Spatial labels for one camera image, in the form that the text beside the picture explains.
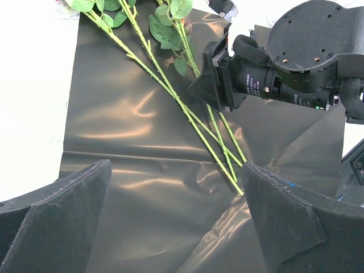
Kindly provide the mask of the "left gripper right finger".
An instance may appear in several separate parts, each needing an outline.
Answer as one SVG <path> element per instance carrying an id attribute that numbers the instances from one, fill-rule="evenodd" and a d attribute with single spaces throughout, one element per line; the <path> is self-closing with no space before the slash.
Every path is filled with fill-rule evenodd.
<path id="1" fill-rule="evenodd" d="M 284 180 L 254 163 L 242 184 L 267 272 L 363 272 L 363 206 Z"/>

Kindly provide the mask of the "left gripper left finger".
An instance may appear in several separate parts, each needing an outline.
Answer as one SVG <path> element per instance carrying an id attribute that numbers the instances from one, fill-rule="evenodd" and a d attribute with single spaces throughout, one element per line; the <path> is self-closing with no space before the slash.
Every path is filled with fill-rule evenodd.
<path id="1" fill-rule="evenodd" d="M 111 162 L 1 202 L 1 272 L 85 272 L 111 181 Z"/>

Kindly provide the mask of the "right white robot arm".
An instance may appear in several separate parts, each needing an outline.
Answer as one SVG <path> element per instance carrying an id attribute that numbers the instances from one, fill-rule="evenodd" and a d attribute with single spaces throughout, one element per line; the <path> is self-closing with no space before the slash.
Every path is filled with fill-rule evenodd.
<path id="1" fill-rule="evenodd" d="M 189 94 L 235 110 L 247 96 L 328 110 L 342 103 L 348 123 L 363 123 L 363 7 L 307 1 L 271 28 L 210 42 Z"/>

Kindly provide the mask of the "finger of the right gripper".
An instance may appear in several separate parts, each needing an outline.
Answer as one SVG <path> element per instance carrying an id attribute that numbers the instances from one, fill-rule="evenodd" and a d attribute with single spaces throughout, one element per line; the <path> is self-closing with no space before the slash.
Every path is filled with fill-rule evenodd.
<path id="1" fill-rule="evenodd" d="M 188 93 L 201 99 L 214 110 L 222 110 L 221 97 L 217 91 L 216 69 L 212 59 L 215 57 L 217 42 L 209 42 L 202 51 L 202 70 L 188 87 Z"/>

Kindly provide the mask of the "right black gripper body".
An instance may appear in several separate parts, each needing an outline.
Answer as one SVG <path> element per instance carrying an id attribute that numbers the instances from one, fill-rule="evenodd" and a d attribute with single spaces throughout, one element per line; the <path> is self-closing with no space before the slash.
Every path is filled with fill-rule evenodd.
<path id="1" fill-rule="evenodd" d="M 245 35 L 238 36 L 234 45 L 237 53 L 228 54 L 228 35 L 217 43 L 219 51 L 212 58 L 212 68 L 216 79 L 217 110 L 238 109 L 247 96 L 264 100 L 283 101 L 283 84 L 267 50 L 257 41 Z"/>

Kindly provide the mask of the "black wrapping paper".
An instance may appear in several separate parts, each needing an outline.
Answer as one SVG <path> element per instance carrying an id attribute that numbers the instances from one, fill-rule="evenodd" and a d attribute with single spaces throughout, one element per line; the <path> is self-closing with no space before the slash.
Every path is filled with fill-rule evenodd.
<path id="1" fill-rule="evenodd" d="M 334 197 L 345 111 L 249 97 L 225 117 L 245 157 Z M 249 208 L 176 101 L 82 16 L 60 176 L 113 168 L 87 272 L 266 272 Z"/>

